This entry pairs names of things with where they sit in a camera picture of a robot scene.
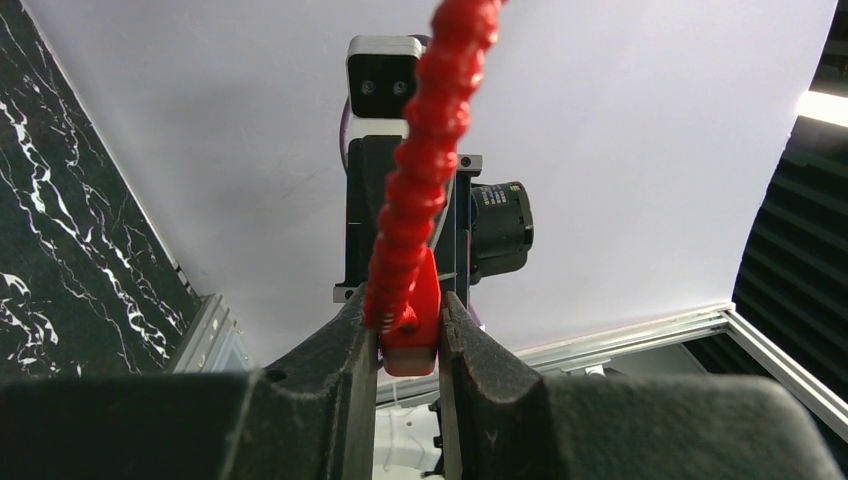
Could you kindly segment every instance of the red spiral object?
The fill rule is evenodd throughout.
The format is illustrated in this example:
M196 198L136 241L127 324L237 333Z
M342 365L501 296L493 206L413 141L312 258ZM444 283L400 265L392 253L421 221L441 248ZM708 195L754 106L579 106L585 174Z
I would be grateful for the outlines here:
M365 325L388 332L409 317L408 300L433 218L456 174L456 145L471 124L469 100L483 78L483 59L497 40L501 0L444 0L433 38L418 62L418 90L404 118L409 136L395 151L397 170L386 182L380 232L369 265Z

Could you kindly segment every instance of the white wall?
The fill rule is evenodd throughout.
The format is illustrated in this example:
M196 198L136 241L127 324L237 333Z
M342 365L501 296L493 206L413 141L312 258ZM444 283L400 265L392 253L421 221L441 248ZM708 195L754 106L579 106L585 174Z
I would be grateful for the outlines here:
M259 363L337 311L336 128L357 34L434 1L28 0L201 292ZM521 180L527 267L473 292L514 349L729 299L834 0L510 2L465 152Z

